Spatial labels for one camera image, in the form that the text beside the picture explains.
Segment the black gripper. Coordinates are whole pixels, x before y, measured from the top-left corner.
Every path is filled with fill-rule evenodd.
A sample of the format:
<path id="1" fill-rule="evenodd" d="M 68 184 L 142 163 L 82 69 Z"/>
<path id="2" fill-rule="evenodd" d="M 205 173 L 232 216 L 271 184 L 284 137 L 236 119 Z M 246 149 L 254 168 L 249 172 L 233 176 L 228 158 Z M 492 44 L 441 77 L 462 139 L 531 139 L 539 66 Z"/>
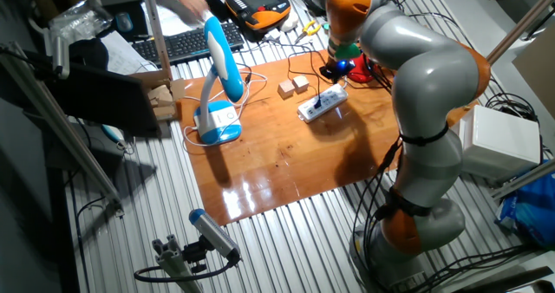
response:
<path id="1" fill-rule="evenodd" d="M 333 83 L 338 83 L 347 74 L 347 62 L 328 62 L 320 68 L 320 74 Z"/>

